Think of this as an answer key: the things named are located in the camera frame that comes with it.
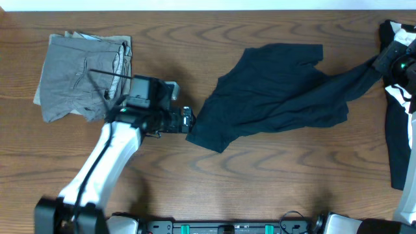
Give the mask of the dark navy t-shirt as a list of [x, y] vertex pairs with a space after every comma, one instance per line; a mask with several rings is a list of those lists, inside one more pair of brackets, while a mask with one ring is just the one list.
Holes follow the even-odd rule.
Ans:
[[268, 44], [244, 50], [218, 79], [186, 140], [222, 153], [239, 137], [303, 127], [333, 127], [347, 120], [347, 103], [381, 75], [374, 59], [337, 75], [316, 68], [321, 44]]

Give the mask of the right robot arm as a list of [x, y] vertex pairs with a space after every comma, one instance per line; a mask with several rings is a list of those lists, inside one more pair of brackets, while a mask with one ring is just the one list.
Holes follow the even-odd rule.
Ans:
[[321, 214], [309, 233], [414, 234], [415, 233], [415, 41], [392, 41], [373, 63], [376, 70], [395, 80], [388, 88], [409, 116], [411, 151], [402, 195], [392, 220], [353, 219], [336, 213]]

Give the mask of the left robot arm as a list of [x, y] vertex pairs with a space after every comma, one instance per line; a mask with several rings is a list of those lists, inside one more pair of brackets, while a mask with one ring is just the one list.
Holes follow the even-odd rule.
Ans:
[[106, 218], [104, 210], [126, 164], [147, 136], [188, 133], [190, 107], [114, 107], [89, 158], [56, 199], [41, 198], [34, 209], [36, 233], [147, 233], [147, 224], [129, 214]]

